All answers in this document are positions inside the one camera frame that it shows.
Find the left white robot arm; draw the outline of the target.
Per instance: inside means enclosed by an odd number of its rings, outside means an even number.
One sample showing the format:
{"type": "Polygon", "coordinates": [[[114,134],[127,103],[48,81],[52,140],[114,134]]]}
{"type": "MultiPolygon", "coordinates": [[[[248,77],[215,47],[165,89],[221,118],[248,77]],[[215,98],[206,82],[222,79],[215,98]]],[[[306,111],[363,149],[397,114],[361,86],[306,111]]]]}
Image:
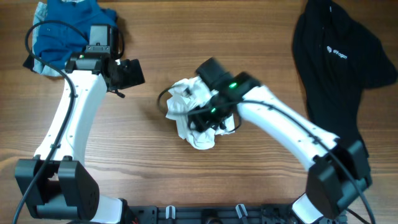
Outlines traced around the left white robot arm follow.
{"type": "Polygon", "coordinates": [[[100,194],[85,169],[85,149],[105,94],[145,82],[137,59],[74,53],[65,66],[65,86],[54,119],[33,158],[17,162],[15,178],[30,215],[82,223],[139,223],[124,199],[100,194]]]}

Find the black garment under pile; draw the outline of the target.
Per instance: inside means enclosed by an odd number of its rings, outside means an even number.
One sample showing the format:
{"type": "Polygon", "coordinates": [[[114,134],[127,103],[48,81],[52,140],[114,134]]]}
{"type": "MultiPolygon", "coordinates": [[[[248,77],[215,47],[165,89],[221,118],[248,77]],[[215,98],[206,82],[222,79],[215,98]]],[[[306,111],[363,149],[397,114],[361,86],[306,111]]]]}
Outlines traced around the black garment under pile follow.
{"type": "Polygon", "coordinates": [[[30,54],[22,64],[23,67],[28,68],[31,72],[34,72],[35,58],[30,54]]]}

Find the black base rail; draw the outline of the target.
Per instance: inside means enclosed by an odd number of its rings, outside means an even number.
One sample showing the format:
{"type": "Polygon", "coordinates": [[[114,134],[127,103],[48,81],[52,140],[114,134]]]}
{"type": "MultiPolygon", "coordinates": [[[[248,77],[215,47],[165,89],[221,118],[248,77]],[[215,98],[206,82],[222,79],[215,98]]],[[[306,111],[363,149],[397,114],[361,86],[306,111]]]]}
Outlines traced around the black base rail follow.
{"type": "Polygon", "coordinates": [[[136,223],[145,224],[288,224],[298,223],[287,205],[230,207],[131,207],[136,223]]]}

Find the white t-shirt black print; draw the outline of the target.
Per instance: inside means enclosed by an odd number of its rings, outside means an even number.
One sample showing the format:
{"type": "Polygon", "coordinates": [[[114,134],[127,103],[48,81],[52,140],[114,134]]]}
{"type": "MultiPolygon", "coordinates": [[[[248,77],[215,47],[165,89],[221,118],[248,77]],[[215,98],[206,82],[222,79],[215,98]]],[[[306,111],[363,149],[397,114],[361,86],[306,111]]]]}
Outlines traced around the white t-shirt black print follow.
{"type": "Polygon", "coordinates": [[[169,90],[171,98],[167,100],[166,118],[174,120],[177,125],[178,136],[186,140],[198,150],[207,150],[215,146],[215,136],[233,134],[236,130],[232,115],[223,120],[221,124],[196,131],[194,124],[188,123],[187,116],[178,113],[189,112],[196,107],[204,107],[218,91],[210,90],[200,77],[183,79],[174,83],[169,90]]]}

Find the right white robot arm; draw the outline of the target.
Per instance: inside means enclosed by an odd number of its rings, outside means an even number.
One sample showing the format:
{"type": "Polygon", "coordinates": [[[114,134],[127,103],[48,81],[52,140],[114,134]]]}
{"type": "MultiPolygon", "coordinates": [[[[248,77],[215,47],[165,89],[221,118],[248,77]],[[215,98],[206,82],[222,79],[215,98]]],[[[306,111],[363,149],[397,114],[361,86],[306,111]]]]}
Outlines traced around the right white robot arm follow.
{"type": "Polygon", "coordinates": [[[336,219],[357,198],[371,211],[364,191],[372,180],[361,141],[341,139],[311,123],[246,72],[235,77],[228,72],[197,75],[217,94],[189,113],[196,126],[203,129],[208,120],[219,121],[236,111],[290,151],[308,172],[305,192],[291,206],[301,222],[336,219]]]}

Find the black polo shirt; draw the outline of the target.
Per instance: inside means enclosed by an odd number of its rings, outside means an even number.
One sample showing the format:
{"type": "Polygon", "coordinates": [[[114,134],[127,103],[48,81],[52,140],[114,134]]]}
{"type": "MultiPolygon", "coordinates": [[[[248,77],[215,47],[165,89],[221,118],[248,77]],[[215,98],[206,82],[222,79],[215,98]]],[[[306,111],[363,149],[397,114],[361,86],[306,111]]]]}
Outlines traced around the black polo shirt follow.
{"type": "Polygon", "coordinates": [[[357,117],[363,90],[397,81],[381,41],[337,3],[309,0],[292,51],[311,122],[342,139],[362,140],[357,117]]]}

